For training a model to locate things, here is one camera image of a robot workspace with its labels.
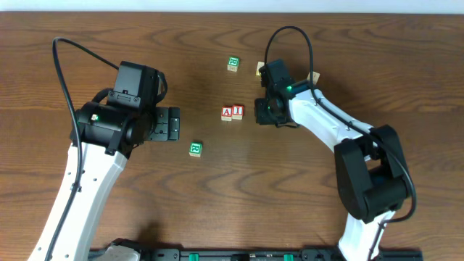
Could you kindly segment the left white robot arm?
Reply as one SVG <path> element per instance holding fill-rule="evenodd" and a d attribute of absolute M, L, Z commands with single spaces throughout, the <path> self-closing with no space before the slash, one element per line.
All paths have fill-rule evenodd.
<path fill-rule="evenodd" d="M 87 260 L 102 211 L 132 150 L 145 141 L 177 141 L 181 111 L 95 101 L 77 111 L 57 198 L 30 260 Z"/>

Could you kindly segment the red letter A block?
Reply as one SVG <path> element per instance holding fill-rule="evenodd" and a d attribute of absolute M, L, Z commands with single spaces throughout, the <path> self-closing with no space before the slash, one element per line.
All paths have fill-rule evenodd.
<path fill-rule="evenodd" d="M 221 109 L 221 120 L 222 121 L 232 121 L 232 111 L 233 107 L 222 107 Z"/>

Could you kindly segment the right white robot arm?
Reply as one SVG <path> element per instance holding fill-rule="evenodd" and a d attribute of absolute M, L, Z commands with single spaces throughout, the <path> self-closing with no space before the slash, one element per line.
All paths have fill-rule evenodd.
<path fill-rule="evenodd" d="M 404 200 L 416 204 L 415 188 L 396 131 L 354 119 L 306 80 L 267 88 L 254 102 L 260 125 L 304 127 L 319 138 L 335 160 L 337 189 L 348 212 L 338 243 L 346 260 L 373 260 L 389 223 Z"/>

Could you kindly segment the red letter I block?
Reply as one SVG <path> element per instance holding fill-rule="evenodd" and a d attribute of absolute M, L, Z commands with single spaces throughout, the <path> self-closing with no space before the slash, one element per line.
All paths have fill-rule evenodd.
<path fill-rule="evenodd" d="M 233 105 L 232 107 L 232 118 L 234 120 L 242 120 L 244 116 L 244 106 Z"/>

